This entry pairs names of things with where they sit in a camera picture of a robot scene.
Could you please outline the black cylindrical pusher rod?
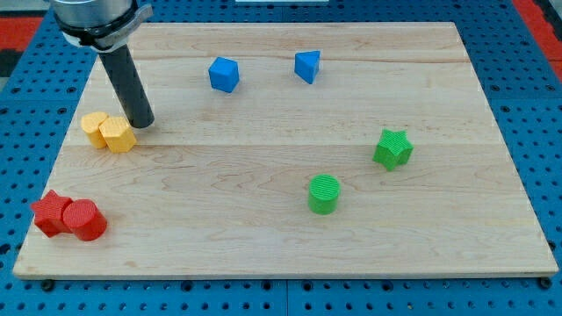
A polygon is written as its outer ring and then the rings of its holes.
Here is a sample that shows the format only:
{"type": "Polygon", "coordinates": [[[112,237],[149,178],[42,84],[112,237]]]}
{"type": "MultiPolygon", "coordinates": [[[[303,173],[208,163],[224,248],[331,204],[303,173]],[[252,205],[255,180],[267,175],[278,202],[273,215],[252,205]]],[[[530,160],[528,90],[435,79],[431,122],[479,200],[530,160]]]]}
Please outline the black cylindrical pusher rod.
{"type": "Polygon", "coordinates": [[[127,45],[110,53],[101,53],[100,60],[129,124],[146,128],[155,117],[127,45]]]}

